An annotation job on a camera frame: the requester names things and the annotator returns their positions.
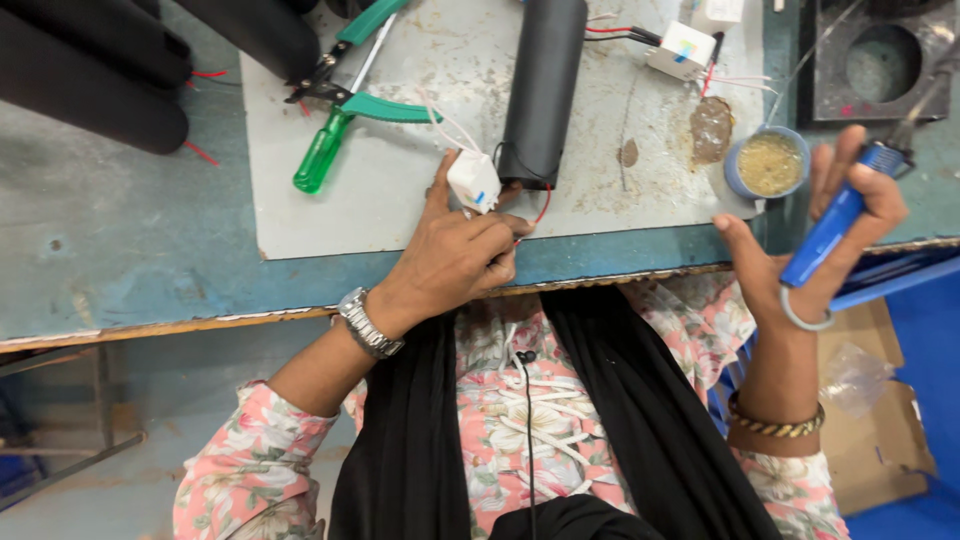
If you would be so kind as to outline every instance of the silver wristwatch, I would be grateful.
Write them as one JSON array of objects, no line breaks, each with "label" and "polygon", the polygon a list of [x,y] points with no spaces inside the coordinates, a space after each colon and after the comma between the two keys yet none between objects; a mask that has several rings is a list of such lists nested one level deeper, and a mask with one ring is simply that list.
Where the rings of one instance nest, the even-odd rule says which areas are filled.
[{"label": "silver wristwatch", "polygon": [[370,318],[367,317],[367,312],[364,310],[368,292],[370,290],[365,287],[353,289],[340,301],[337,310],[347,321],[350,335],[353,336],[353,339],[356,339],[360,347],[374,358],[382,360],[395,355],[400,347],[403,347],[403,339],[388,338],[370,322]]}]

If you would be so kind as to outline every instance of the workbench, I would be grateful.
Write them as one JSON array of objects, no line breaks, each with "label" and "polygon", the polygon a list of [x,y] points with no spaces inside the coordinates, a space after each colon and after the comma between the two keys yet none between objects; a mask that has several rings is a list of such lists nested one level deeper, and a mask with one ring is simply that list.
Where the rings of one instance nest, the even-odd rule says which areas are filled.
[{"label": "workbench", "polygon": [[[198,69],[239,75],[232,45],[161,4]],[[778,78],[798,56],[798,3],[789,4],[764,15],[766,71]],[[241,89],[204,85],[181,103],[189,140],[219,167],[188,149],[152,156],[0,104],[0,352],[321,316],[390,271],[399,252],[263,261]],[[917,134],[920,168],[901,184],[912,214],[874,251],[960,245],[958,103],[955,84],[953,117]],[[791,125],[794,109],[777,122]],[[753,221],[768,251],[802,238],[806,200],[800,191]],[[729,258],[711,226],[530,240],[518,248],[516,280],[494,294],[729,269]]]}]

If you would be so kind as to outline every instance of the black cylinder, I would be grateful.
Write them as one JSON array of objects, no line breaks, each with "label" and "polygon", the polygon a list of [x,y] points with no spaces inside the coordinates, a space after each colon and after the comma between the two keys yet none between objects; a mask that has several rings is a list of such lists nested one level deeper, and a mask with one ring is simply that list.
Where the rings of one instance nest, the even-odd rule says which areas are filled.
[{"label": "black cylinder", "polygon": [[154,154],[186,140],[186,115],[0,8],[0,99]]},{"label": "black cylinder", "polygon": [[320,40],[283,0],[177,0],[238,49],[291,83],[309,77]]},{"label": "black cylinder", "polygon": [[309,13],[311,10],[316,8],[317,3],[320,0],[283,0],[283,1],[287,4],[287,6],[290,6],[290,8],[293,11],[299,14],[304,14],[304,13]]},{"label": "black cylinder", "polygon": [[128,77],[161,89],[190,78],[190,46],[130,0],[7,0],[6,8]]},{"label": "black cylinder", "polygon": [[497,173],[527,189],[557,185],[587,27],[584,0],[529,0]]}]

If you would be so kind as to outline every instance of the soldering iron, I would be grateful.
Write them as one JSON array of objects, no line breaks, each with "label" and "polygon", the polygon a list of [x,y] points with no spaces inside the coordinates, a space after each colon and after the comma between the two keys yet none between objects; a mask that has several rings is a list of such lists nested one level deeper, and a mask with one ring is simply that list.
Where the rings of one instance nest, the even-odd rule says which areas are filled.
[{"label": "soldering iron", "polygon": [[[955,41],[948,51],[937,62],[934,70],[934,82],[917,105],[898,123],[897,127],[882,140],[875,140],[864,146],[858,162],[896,178],[902,176],[914,167],[913,133],[917,128],[917,118],[924,111],[930,100],[949,82],[960,63],[960,41]],[[836,195],[830,201],[823,217],[813,227],[804,240],[803,245],[790,259],[789,264],[780,275],[780,304],[783,311],[797,326],[810,331],[818,331],[833,324],[833,313],[827,311],[827,318],[822,323],[810,324],[802,321],[790,307],[790,289],[802,287],[809,281],[821,263],[830,255],[844,235],[851,229],[853,223],[866,209],[863,195],[845,180]]]}]

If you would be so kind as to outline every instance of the hand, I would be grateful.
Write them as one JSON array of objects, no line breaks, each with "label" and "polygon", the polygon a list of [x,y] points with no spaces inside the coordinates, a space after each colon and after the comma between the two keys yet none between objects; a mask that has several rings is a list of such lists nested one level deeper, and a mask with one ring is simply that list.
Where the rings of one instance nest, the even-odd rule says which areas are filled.
[{"label": "hand", "polygon": [[[368,295],[371,322],[391,339],[510,282],[516,275],[514,235],[534,230],[533,222],[509,214],[467,220],[462,211],[450,211],[446,173],[456,159],[456,152],[446,151],[410,244]],[[500,203],[521,189],[519,183],[504,188]]]},{"label": "hand", "polygon": [[[866,211],[803,287],[790,291],[790,305],[808,323],[823,320],[830,301],[860,260],[863,250],[877,243],[909,213],[900,188],[889,176],[857,163],[866,137],[862,126],[850,126],[837,137],[836,153],[822,144],[813,152],[810,217],[820,219],[846,178],[863,194]],[[756,243],[743,220],[728,214],[713,224],[733,258],[744,300],[758,328],[799,331],[780,307],[780,274],[791,256],[770,257]]]}]

